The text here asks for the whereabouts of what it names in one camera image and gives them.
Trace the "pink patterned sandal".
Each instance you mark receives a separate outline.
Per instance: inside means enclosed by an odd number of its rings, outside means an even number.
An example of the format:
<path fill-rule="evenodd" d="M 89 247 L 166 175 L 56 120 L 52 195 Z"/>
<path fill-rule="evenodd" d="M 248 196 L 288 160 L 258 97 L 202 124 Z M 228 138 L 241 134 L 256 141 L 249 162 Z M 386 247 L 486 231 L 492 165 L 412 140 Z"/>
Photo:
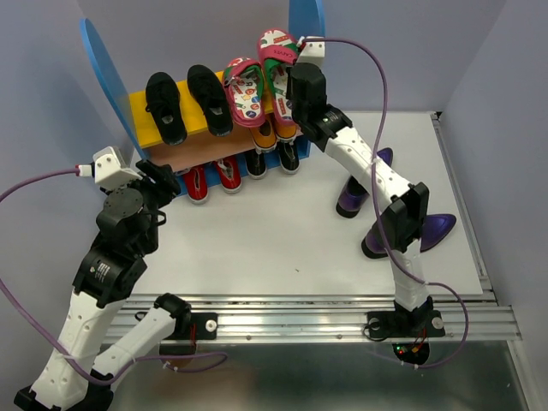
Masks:
<path fill-rule="evenodd" d="M 287 90 L 288 69 L 294 65 L 298 57 L 295 39 L 279 28 L 266 30 L 258 40 L 257 52 L 271 94 L 274 117 L 283 126 L 292 127 L 295 123 Z"/>
<path fill-rule="evenodd" d="M 262 125 L 265 81 L 259 62 L 250 57 L 233 59 L 223 72 L 222 84 L 232 120 L 245 128 Z"/>

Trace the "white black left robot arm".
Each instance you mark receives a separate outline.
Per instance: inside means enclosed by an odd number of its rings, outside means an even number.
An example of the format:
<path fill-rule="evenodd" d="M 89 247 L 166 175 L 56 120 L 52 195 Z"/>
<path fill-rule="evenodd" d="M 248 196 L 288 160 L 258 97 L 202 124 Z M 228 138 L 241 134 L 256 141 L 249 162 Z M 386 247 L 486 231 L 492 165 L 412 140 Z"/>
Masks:
<path fill-rule="evenodd" d="M 116 383 L 138 358 L 166 337 L 182 337 L 191 307 L 166 293 L 116 344 L 102 352 L 111 322 L 146 270 L 144 258 L 158 249 L 161 210 L 181 188 L 169 165 L 140 160 L 134 170 L 117 167 L 121 177 L 106 189 L 96 218 L 98 234 L 73 281 L 68 314 L 38 379 L 14 399 L 22 410 L 106 410 Z"/>

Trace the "purple shoe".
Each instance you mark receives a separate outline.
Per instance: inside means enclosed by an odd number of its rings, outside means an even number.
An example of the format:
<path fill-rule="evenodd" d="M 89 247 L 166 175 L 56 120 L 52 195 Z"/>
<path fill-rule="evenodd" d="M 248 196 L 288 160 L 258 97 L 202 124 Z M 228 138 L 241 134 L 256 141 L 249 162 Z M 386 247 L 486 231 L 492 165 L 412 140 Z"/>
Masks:
<path fill-rule="evenodd" d="M 420 251 L 424 253 L 437 246 L 454 229 L 456 222 L 456 216 L 450 213 L 427 215 L 422 230 Z M 369 259 L 388 257 L 387 252 L 371 231 L 362 241 L 361 250 Z"/>
<path fill-rule="evenodd" d="M 367 190 L 351 176 L 339 194 L 336 212 L 345 218 L 356 217 L 369 197 Z"/>

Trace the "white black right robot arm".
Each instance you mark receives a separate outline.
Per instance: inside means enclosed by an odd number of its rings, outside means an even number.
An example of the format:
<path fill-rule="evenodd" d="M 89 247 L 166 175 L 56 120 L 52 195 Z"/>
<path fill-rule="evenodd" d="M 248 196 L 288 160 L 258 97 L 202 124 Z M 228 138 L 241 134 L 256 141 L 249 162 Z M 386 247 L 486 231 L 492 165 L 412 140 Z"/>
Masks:
<path fill-rule="evenodd" d="M 337 161 L 372 197 L 372 232 L 390 257 L 395 284 L 394 308 L 369 312 L 374 341 L 388 338 L 444 337 L 444 322 L 433 307 L 420 262 L 420 240 L 429 189 L 399 176 L 360 137 L 351 120 L 328 104 L 326 80 L 312 63 L 289 71 L 288 96 L 294 121 L 323 153 Z"/>

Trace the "black white high-top sneaker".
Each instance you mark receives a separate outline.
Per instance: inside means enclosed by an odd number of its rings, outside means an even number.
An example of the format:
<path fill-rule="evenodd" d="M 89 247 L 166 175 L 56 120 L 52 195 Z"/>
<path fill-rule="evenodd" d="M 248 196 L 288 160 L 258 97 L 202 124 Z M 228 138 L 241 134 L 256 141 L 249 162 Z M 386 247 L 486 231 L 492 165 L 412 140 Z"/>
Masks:
<path fill-rule="evenodd" d="M 255 179 L 262 179 L 266 175 L 265 156 L 262 152 L 256 150 L 249 150 L 244 153 L 247 174 Z"/>

